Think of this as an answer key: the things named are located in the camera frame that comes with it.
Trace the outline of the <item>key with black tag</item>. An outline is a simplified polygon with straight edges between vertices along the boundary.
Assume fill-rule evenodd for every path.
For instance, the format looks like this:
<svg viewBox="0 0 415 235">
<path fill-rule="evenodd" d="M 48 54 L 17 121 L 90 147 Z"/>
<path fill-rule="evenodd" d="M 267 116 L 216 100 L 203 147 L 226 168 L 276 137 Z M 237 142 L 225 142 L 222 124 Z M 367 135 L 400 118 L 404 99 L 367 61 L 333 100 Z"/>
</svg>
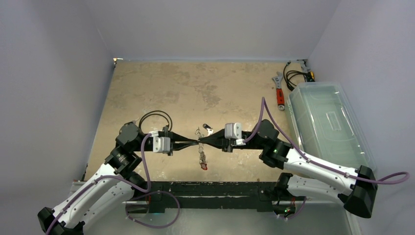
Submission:
<svg viewBox="0 0 415 235">
<path fill-rule="evenodd" d="M 206 129 L 206 131 L 207 131 L 207 133 L 208 133 L 208 136 L 214 133 L 213 128 L 212 128 L 212 127 L 210 127 L 208 124 L 204 123 L 204 124 L 202 125 L 202 127 L 203 127 L 204 129 Z"/>
</svg>

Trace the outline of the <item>metal key organizer ring plate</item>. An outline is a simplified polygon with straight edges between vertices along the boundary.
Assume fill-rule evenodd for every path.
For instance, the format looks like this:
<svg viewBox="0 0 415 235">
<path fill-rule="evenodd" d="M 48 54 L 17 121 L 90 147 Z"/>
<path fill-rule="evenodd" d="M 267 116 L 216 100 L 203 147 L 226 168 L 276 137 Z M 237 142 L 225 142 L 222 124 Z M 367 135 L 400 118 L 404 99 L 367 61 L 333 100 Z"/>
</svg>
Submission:
<svg viewBox="0 0 415 235">
<path fill-rule="evenodd" d="M 200 128 L 197 128 L 195 131 L 195 135 L 199 138 L 204 137 L 204 134 L 201 132 Z M 198 144 L 198 153 L 199 153 L 199 164 L 201 165 L 207 165 L 206 155 L 204 152 L 204 144 L 199 143 Z"/>
</svg>

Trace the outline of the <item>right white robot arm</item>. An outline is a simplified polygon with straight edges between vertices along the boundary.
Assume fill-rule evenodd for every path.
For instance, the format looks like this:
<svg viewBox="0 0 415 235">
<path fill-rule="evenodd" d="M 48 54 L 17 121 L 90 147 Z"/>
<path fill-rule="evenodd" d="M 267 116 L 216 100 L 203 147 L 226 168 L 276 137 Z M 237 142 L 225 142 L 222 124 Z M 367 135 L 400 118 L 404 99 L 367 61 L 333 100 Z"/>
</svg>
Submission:
<svg viewBox="0 0 415 235">
<path fill-rule="evenodd" d="M 317 197 L 342 204 L 349 213 L 371 218 L 378 190 L 371 168 L 358 168 L 330 163 L 297 150 L 278 138 L 279 131 L 267 119 L 252 131 L 242 131 L 240 123 L 228 123 L 225 128 L 200 142 L 224 152 L 234 149 L 261 150 L 259 159 L 271 168 L 285 169 L 305 175 L 305 178 L 281 174 L 275 185 L 276 196 Z"/>
</svg>

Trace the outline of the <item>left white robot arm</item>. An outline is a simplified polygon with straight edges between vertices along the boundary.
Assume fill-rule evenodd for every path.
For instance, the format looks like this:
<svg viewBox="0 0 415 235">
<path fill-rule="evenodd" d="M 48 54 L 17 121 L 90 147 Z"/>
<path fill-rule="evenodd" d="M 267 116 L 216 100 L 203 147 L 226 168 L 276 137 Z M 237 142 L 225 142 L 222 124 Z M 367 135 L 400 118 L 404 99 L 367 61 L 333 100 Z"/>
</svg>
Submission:
<svg viewBox="0 0 415 235">
<path fill-rule="evenodd" d="M 153 190 L 145 152 L 171 155 L 176 149 L 197 144 L 197 140 L 164 128 L 144 133 L 135 122 L 124 124 L 115 147 L 99 169 L 74 194 L 54 208 L 38 212 L 47 235 L 82 235 L 84 227 L 95 222 L 112 207 L 124 201 L 161 194 Z"/>
</svg>

